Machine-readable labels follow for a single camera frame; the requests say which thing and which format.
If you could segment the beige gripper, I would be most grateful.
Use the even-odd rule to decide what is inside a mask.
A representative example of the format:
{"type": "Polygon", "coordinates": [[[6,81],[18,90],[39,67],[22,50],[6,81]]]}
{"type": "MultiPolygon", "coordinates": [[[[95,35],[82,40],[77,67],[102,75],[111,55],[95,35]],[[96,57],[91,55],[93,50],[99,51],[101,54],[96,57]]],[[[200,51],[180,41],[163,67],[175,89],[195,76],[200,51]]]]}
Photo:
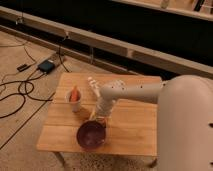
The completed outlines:
{"type": "Polygon", "coordinates": [[[113,106],[115,105],[114,100],[104,100],[99,99],[90,114],[90,120],[97,120],[102,118],[107,118],[112,113],[113,106]]]}

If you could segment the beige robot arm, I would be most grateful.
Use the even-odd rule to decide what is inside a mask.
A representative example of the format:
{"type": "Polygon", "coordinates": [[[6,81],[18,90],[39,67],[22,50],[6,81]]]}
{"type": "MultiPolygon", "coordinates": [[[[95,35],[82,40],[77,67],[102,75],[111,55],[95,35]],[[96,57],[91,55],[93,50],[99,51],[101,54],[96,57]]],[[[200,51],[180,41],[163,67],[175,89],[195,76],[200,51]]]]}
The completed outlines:
{"type": "Polygon", "coordinates": [[[157,105],[158,171],[213,171],[212,79],[182,75],[138,85],[88,82],[97,96],[96,116],[110,115],[120,99],[157,105]]]}

